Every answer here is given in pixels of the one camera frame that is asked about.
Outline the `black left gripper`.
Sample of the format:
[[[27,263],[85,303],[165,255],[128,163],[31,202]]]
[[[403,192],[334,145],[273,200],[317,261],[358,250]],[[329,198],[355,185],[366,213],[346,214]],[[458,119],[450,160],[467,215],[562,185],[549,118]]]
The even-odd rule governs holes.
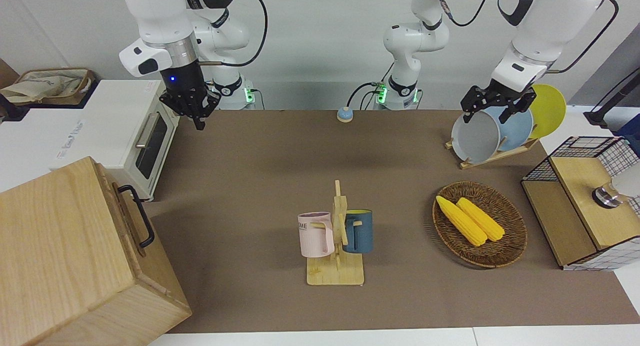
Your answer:
[[[537,93],[532,86],[523,91],[514,91],[492,79],[487,88],[477,85],[469,88],[461,100],[462,120],[468,124],[476,112],[484,111],[489,107],[502,107],[498,120],[501,124],[505,124],[510,116],[526,112],[536,97]]]

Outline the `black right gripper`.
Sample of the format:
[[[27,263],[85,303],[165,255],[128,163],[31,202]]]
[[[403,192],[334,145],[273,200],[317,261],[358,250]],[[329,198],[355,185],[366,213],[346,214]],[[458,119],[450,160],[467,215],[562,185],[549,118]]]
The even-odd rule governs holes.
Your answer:
[[[199,61],[161,70],[165,91],[160,102],[179,116],[193,119],[196,130],[206,127],[206,119],[219,105],[222,95],[206,84]]]

